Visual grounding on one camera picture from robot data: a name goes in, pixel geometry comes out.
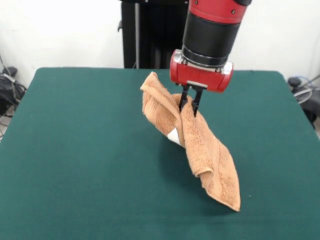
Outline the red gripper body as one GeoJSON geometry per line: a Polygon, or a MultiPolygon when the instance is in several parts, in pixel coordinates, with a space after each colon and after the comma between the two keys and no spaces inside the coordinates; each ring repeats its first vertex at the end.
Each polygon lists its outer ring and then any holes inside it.
{"type": "Polygon", "coordinates": [[[199,68],[174,60],[170,63],[171,80],[183,86],[199,86],[210,92],[222,93],[229,85],[234,73],[234,65],[227,62],[220,71],[212,68],[199,68]]]}

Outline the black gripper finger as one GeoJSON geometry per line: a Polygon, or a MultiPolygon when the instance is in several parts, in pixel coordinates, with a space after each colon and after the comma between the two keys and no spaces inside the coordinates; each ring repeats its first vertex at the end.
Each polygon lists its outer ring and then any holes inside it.
{"type": "Polygon", "coordinates": [[[189,84],[182,86],[182,93],[181,93],[180,102],[179,102],[180,112],[183,110],[184,106],[189,102],[188,93],[189,93],[190,87],[191,86],[189,84]]]}
{"type": "Polygon", "coordinates": [[[194,115],[194,117],[196,117],[204,88],[203,87],[192,87],[192,89],[195,91],[195,97],[192,100],[191,105],[192,105],[192,109],[193,109],[193,115],[194,115]]]}

